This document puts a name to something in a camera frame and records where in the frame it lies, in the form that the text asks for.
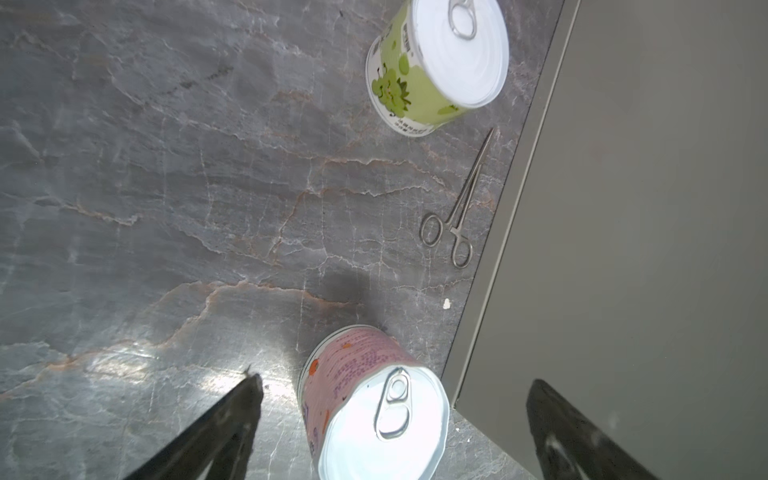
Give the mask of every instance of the green can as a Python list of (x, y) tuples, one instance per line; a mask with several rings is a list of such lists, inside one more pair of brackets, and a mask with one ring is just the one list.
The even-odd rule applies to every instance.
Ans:
[(366, 82), (390, 127), (422, 137), (496, 98), (508, 64), (495, 0), (406, 0), (368, 52)]

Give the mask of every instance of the can lid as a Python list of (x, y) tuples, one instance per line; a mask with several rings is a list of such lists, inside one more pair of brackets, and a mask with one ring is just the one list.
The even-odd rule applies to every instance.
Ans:
[(425, 367), (389, 366), (333, 416), (318, 461), (323, 480), (431, 478), (445, 451), (448, 397)]
[(509, 65), (496, 0), (413, 0), (412, 15), (422, 64), (440, 93), (466, 108), (496, 98)]

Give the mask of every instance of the grape illustration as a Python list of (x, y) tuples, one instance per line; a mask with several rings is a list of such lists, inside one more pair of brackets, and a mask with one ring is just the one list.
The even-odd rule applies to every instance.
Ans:
[(397, 71), (394, 68), (384, 66), (384, 75), (381, 78), (371, 82), (373, 94), (379, 98), (379, 101), (399, 118), (403, 118), (408, 111), (410, 101), (406, 100), (408, 96), (408, 82), (400, 81), (397, 78)]

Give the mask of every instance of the pull tab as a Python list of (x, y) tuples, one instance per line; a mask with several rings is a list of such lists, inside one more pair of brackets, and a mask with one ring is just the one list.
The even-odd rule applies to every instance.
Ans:
[[(453, 11), (457, 7), (461, 7), (464, 10), (464, 15), (467, 15), (472, 20), (471, 33), (464, 33), (456, 27), (456, 23), (453, 20)], [(450, 0), (448, 3), (448, 24), (451, 25), (454, 35), (465, 40), (472, 40), (478, 32), (478, 21), (475, 17), (475, 0)]]
[[(405, 369), (398, 367), (389, 374), (386, 382), (384, 382), (382, 399), (379, 400), (379, 408), (373, 419), (373, 429), (376, 430), (376, 436), (379, 437), (379, 440), (382, 442), (394, 440), (405, 433), (411, 422), (411, 411), (411, 377)], [(403, 416), (405, 418), (402, 422), (398, 421)], [(383, 432), (382, 427), (385, 425), (388, 427), (388, 424), (391, 424), (393, 420), (399, 426), (394, 430), (387, 428), (388, 431)]]

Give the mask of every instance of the scissors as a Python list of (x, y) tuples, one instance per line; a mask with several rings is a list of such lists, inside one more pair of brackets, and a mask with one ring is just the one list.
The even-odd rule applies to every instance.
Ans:
[[(493, 137), (494, 128), (492, 128), (488, 135), (485, 136), (485, 141), (482, 144), (482, 147), (480, 147), (480, 153), (478, 154), (477, 159), (475, 160), (475, 164), (472, 165), (472, 170), (469, 172), (469, 178), (467, 178), (466, 183), (464, 183), (464, 187), (462, 187), (462, 191), (458, 194), (458, 199), (456, 200), (456, 205), (453, 207), (453, 210), (451, 210), (451, 215), (448, 217), (446, 221), (443, 221), (442, 218), (438, 214), (435, 213), (429, 213), (424, 216), (424, 220), (422, 220), (422, 227), (419, 230), (419, 237), (421, 237), (422, 242), (429, 247), (432, 248), (435, 245), (437, 245), (440, 242), (440, 239), (442, 238), (443, 233), (445, 232), (445, 229), (448, 228), (448, 231), (453, 233), (453, 236), (456, 237), (455, 242), (453, 243), (453, 252), (451, 253), (451, 261), (453, 262), (453, 266), (456, 268), (466, 268), (467, 265), (469, 265), (469, 261), (472, 258), (472, 242), (469, 241), (469, 238), (462, 235), (462, 227), (464, 226), (464, 217), (467, 214), (467, 210), (469, 210), (469, 202), (472, 200), (472, 194), (475, 192), (475, 185), (478, 183), (478, 178), (480, 174), (480, 167), (482, 165), (483, 158), (485, 158), (486, 152), (488, 152), (488, 147), (491, 145), (491, 139)], [(462, 202), (464, 203), (464, 208), (462, 208), (462, 215), (458, 218), (458, 225), (456, 227), (453, 226), (453, 223), (456, 222), (456, 214), (458, 213), (459, 207), (462, 205)], [(430, 241), (426, 237), (426, 228), (427, 225), (430, 223), (437, 223), (437, 237)], [(463, 263), (458, 262), (458, 247), (461, 244), (466, 245), (469, 248), (469, 253), (467, 254), (466, 260), (464, 260)]]

